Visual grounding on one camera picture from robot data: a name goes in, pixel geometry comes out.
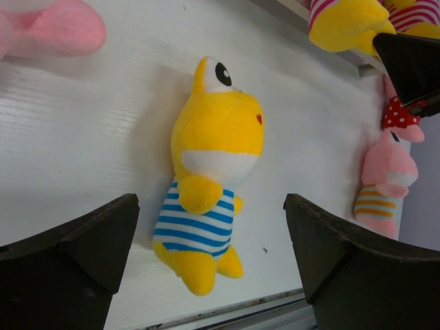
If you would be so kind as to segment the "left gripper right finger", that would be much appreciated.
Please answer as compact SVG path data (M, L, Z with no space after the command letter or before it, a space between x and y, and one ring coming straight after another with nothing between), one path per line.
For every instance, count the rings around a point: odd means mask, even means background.
M438 329L439 252L381 236L298 194L284 209L319 329Z

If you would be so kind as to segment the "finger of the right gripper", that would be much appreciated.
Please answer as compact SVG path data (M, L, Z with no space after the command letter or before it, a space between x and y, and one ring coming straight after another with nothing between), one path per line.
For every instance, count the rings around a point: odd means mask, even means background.
M378 34L373 46L404 107L414 116L439 113L439 40Z

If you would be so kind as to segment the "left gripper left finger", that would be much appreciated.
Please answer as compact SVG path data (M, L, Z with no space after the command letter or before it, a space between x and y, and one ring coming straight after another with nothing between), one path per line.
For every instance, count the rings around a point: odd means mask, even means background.
M1 246L2 329L103 329L118 293L140 207L125 194Z

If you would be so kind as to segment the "yellow toy pink stripes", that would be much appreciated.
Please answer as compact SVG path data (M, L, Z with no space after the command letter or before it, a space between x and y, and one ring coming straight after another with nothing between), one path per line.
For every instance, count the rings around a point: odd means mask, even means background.
M398 34L439 39L439 0L384 1Z
M309 40L325 51L357 50L376 56L373 39L381 33L396 33L381 1L313 0L310 3Z

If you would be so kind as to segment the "pink toy red polka-dot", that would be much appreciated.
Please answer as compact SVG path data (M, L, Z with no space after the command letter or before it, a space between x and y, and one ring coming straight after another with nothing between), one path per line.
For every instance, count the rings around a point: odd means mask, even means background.
M412 143L424 141L425 135L419 123L420 117L411 115L410 109L403 107L397 92L388 76L384 76L386 106L382 119L382 128L391 131L398 138Z

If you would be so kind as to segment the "pink toy orange stripes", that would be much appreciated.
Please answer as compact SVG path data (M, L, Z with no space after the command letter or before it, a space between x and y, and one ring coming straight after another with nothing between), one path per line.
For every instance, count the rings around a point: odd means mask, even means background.
M398 236L397 204L419 176L417 165L399 138L391 131L381 134L367 151L353 215L357 221L382 236Z

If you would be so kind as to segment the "yellow toy blue stripes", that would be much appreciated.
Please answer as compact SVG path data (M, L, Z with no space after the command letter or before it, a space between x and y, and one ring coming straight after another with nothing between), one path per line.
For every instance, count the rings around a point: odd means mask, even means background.
M172 130L174 178L152 237L156 257L196 296L208 295L217 275L243 275L232 245L243 207L235 190L262 155L264 132L258 100L233 85L221 61L202 58Z

